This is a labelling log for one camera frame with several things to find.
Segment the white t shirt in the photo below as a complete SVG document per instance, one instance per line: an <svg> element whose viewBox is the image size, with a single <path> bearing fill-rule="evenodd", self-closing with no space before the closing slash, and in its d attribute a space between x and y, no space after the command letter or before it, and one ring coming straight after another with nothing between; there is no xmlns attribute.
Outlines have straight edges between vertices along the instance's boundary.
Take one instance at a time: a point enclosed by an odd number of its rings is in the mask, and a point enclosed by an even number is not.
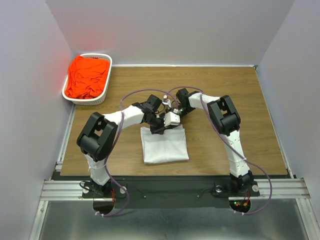
<svg viewBox="0 0 320 240"><path fill-rule="evenodd" d="M147 127L140 128L143 163L148 165L188 161L186 133L180 124L163 134L152 134Z"/></svg>

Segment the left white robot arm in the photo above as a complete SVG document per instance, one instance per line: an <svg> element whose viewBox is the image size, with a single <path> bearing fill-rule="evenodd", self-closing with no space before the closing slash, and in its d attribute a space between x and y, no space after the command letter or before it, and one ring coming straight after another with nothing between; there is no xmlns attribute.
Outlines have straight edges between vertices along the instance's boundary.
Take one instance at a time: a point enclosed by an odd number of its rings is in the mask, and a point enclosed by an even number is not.
<svg viewBox="0 0 320 240"><path fill-rule="evenodd" d="M121 131L127 127L146 123L150 133L163 135L165 130L165 113L159 113L163 105L166 112L172 110L172 101L167 96L161 100L151 94L144 102L135 102L129 107L109 114L94 112L80 132L76 144L88 161L91 183L81 183L85 193L106 197L111 191L111 177L107 174L107 160Z"/></svg>

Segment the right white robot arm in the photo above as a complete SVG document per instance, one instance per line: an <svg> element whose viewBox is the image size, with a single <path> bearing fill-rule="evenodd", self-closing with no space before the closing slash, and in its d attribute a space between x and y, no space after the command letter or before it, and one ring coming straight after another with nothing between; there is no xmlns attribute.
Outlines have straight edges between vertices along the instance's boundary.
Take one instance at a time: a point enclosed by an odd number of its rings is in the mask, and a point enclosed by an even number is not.
<svg viewBox="0 0 320 240"><path fill-rule="evenodd" d="M213 129L223 141L229 160L229 190L235 195L258 192L257 182L247 164L240 140L241 118L231 97L209 96L199 91L188 92L186 88L178 90L176 97L182 116L194 109L204 110Z"/></svg>

